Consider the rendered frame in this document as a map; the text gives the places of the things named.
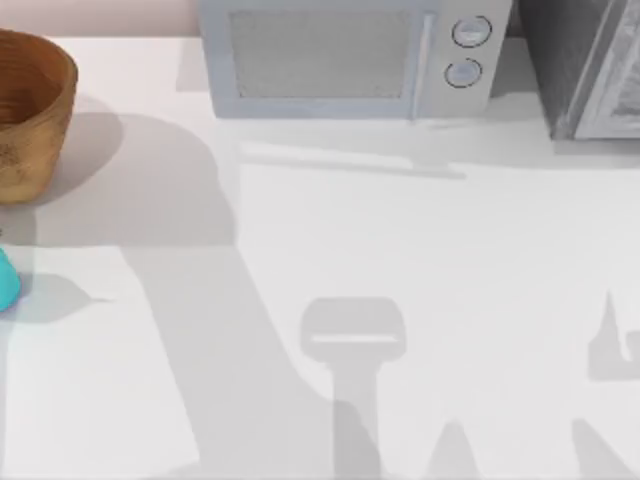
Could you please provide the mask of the pale microwave oven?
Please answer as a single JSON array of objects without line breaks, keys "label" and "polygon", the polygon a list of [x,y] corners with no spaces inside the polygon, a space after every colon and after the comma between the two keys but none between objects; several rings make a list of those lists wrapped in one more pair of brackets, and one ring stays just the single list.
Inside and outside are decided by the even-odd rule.
[{"label": "pale microwave oven", "polygon": [[197,0],[215,114],[440,119],[482,112],[513,0]]}]

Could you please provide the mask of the microwave oven door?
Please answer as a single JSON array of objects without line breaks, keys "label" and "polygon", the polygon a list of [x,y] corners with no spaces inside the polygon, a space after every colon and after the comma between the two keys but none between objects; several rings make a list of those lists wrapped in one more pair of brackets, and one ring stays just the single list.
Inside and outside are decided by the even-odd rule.
[{"label": "microwave oven door", "polygon": [[233,119],[408,118],[438,0],[197,0],[213,109]]}]

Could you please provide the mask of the round microwave knob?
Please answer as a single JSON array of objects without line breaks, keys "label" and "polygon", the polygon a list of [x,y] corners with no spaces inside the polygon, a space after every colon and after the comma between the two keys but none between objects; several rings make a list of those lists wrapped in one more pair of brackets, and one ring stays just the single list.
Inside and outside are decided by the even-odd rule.
[{"label": "round microwave knob", "polygon": [[452,28],[452,39],[461,48],[476,48],[484,44],[492,34],[492,24],[484,16],[472,16],[458,20]]},{"label": "round microwave knob", "polygon": [[444,70],[446,83],[455,89],[470,88],[478,83],[482,76],[482,64],[472,58],[451,62]]}]

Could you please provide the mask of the brown wooden basket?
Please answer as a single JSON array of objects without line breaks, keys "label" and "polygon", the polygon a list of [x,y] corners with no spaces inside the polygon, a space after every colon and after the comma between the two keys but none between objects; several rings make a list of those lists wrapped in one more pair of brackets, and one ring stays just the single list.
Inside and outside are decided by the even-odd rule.
[{"label": "brown wooden basket", "polygon": [[0,28],[0,205],[50,184],[73,114],[78,68],[58,44]]}]

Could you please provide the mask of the turquoise cup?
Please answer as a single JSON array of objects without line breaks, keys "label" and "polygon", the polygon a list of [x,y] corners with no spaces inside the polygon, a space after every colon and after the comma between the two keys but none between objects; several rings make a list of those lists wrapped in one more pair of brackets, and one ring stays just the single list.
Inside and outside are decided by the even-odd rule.
[{"label": "turquoise cup", "polygon": [[0,312],[12,307],[20,292],[20,276],[5,251],[0,248]]}]

